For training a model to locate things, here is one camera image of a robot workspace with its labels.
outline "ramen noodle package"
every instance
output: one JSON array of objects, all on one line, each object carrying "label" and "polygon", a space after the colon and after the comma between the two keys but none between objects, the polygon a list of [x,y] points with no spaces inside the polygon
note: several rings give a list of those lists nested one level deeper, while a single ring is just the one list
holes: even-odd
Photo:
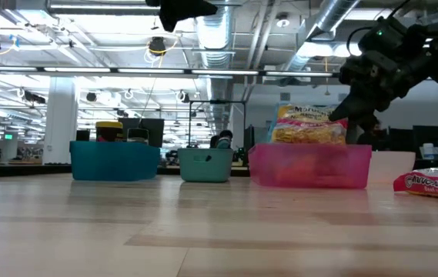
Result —
[{"label": "ramen noodle package", "polygon": [[346,119],[331,122],[328,116],[333,109],[334,107],[280,104],[270,130],[270,141],[344,145],[348,122]]},{"label": "ramen noodle package", "polygon": [[414,170],[393,183],[395,192],[438,197],[438,168]]}]

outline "pink plastic bin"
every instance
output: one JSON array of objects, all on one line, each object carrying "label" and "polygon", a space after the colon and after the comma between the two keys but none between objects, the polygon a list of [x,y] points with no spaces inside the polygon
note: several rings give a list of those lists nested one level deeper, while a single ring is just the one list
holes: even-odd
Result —
[{"label": "pink plastic bin", "polygon": [[364,189],[371,146],[262,143],[249,150],[251,179],[283,188]]}]

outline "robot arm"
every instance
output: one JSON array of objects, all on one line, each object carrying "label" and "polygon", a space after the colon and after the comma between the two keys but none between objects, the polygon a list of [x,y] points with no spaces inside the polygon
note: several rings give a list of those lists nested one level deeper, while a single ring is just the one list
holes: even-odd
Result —
[{"label": "robot arm", "polygon": [[340,69],[339,80],[350,85],[350,93],[331,114],[332,121],[349,118],[369,128],[375,110],[385,111],[428,78],[438,83],[438,23],[406,28],[393,17],[379,18],[359,49],[363,54],[349,57]]}]

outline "light blue basket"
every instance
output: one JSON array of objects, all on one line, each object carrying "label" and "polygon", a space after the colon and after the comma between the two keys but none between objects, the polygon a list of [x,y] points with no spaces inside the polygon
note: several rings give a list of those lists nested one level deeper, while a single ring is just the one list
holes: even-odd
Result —
[{"label": "light blue basket", "polygon": [[160,149],[136,142],[70,142],[77,181],[134,182],[157,174]]},{"label": "light blue basket", "polygon": [[181,178],[187,182],[227,182],[233,156],[232,149],[179,149]]}]

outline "red snack bag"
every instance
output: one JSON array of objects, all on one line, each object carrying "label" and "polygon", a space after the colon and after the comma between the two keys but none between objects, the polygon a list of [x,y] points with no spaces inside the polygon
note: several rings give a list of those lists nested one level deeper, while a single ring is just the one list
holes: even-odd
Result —
[{"label": "red snack bag", "polygon": [[438,197],[438,168],[414,170],[393,183],[395,192]]}]

